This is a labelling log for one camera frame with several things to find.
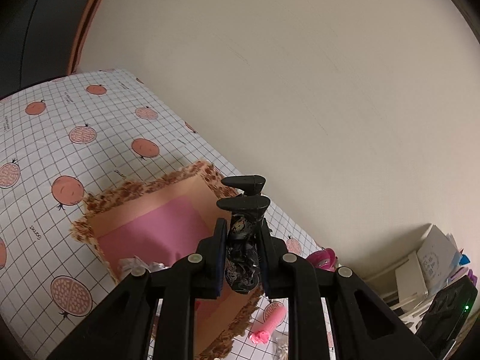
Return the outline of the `black patterned hair clip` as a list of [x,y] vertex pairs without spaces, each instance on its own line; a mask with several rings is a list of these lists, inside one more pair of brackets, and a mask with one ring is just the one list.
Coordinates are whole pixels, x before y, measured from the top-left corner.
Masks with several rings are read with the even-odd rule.
[[235,197],[224,197],[216,203],[222,211],[231,214],[224,277],[230,289],[248,294],[260,282],[256,232],[270,206],[270,199],[262,194],[266,179],[261,175],[236,175],[225,177],[221,183],[241,191]]

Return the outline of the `magenta plastic object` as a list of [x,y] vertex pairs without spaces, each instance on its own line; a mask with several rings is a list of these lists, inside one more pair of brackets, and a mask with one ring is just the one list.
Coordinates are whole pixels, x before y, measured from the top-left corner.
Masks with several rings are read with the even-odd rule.
[[307,256],[307,261],[317,269],[334,272],[336,269],[337,256],[331,248],[325,248],[311,253]]

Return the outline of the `pink hair comb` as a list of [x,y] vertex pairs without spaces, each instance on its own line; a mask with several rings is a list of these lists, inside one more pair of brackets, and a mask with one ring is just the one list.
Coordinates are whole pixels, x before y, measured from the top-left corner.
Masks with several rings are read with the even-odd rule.
[[284,321],[287,315],[286,307],[279,301],[269,303],[264,309],[264,322],[250,334],[250,341],[255,344],[267,344],[274,330]]

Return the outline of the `floral lace storage box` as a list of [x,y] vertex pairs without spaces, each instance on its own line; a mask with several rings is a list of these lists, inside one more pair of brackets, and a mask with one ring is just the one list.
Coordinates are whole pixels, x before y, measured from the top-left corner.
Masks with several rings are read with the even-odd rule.
[[[217,219],[226,218],[216,202],[237,193],[222,185],[222,178],[212,163],[199,160],[159,179],[126,180],[87,195],[85,214],[72,224],[70,234],[94,248],[116,283],[125,277],[129,258],[171,267],[213,234]],[[248,328],[262,294],[261,287],[238,294],[225,284],[216,300],[199,301],[195,358],[226,358],[234,337]]]

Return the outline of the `white paper stack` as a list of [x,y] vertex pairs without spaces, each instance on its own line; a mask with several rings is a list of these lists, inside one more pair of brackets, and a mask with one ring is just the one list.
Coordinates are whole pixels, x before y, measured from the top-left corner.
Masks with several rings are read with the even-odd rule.
[[451,233],[430,224],[419,248],[364,282],[416,332],[434,296],[464,277],[478,283],[470,258],[457,247]]

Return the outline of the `pomegranate grid tablecloth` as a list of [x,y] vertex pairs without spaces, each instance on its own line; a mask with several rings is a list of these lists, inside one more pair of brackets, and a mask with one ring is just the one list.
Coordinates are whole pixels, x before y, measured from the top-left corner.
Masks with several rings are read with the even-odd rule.
[[[154,180],[203,159],[237,169],[132,73],[57,78],[1,96],[1,317],[31,359],[45,359],[74,328],[50,294],[66,275],[96,306],[114,281],[92,246],[70,234],[82,198],[125,180]],[[78,196],[58,201],[66,177]]]

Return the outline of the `black electronic device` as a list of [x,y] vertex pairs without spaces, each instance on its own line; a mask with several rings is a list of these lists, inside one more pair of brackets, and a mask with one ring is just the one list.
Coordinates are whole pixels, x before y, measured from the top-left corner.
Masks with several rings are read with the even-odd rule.
[[416,336],[436,359],[445,359],[470,315],[478,290],[466,275],[439,291]]

